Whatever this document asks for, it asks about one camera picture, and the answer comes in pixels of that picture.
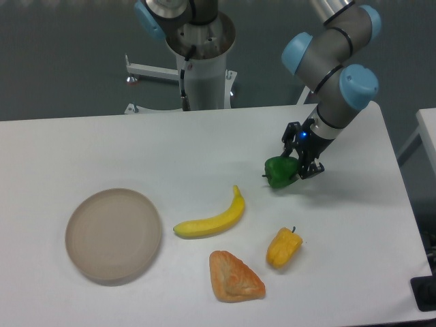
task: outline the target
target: yellow bell pepper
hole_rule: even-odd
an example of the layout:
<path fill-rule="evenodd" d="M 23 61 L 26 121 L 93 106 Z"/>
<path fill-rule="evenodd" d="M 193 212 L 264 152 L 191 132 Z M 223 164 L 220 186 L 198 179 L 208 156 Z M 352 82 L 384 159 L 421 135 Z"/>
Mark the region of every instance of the yellow bell pepper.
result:
<path fill-rule="evenodd" d="M 278 269 L 283 267 L 296 253 L 302 244 L 302 238 L 292 231 L 283 227 L 272 240 L 266 252 L 266 261 Z"/>

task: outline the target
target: gray floor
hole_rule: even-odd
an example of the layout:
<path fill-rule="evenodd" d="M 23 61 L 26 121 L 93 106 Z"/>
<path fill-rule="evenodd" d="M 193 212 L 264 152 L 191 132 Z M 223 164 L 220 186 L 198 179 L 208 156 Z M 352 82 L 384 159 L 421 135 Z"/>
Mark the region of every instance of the gray floor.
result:
<path fill-rule="evenodd" d="M 397 151 L 418 125 L 416 111 L 436 107 L 436 1 L 359 3 L 376 8 L 384 28 L 349 62 L 378 76 L 376 101 Z M 140 28 L 133 4 L 0 0 L 0 120 L 122 114 L 130 102 L 179 108 L 176 84 L 125 84 L 125 53 L 133 63 L 175 68 L 165 44 Z M 280 55 L 297 33 L 323 31 L 308 1 L 221 0 L 220 9 L 237 30 L 228 57 L 228 67 L 238 72 L 234 106 L 295 104 L 303 85 L 284 69 Z M 422 147 L 402 173 L 419 226 L 436 233 L 436 177 Z"/>

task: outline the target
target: beige plate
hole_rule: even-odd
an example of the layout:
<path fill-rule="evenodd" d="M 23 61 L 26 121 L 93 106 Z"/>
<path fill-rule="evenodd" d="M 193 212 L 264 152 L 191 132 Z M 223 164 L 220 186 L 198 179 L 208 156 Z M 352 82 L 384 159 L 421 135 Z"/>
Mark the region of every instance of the beige plate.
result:
<path fill-rule="evenodd" d="M 128 281 L 145 270 L 161 239 L 151 201 L 128 189 L 109 189 L 73 213 L 65 245 L 76 267 L 96 282 Z"/>

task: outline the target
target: green bell pepper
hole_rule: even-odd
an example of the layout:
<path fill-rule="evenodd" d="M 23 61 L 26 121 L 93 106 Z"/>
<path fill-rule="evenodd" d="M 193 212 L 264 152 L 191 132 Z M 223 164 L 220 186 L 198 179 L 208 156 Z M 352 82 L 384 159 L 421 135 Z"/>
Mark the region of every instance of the green bell pepper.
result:
<path fill-rule="evenodd" d="M 265 161 L 265 175 L 273 189 L 280 189 L 297 181 L 298 160 L 294 157 L 272 157 Z"/>

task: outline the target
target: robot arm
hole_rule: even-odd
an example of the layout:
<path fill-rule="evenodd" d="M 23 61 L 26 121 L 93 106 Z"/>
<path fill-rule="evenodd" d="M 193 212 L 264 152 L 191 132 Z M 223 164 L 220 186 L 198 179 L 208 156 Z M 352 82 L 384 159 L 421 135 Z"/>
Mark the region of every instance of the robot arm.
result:
<path fill-rule="evenodd" d="M 320 99 L 301 125 L 289 123 L 282 137 L 282 157 L 298 153 L 301 179 L 324 171 L 320 154 L 364 109 L 378 92 L 374 73 L 361 65 L 342 62 L 373 40 L 381 29 L 379 14 L 352 0 L 311 0 L 324 21 L 325 32 L 317 37 L 297 35 L 285 48 L 282 62 Z"/>
<path fill-rule="evenodd" d="M 134 9 L 176 56 L 183 110 L 224 108 L 226 56 L 236 32 L 218 0 L 138 0 Z"/>

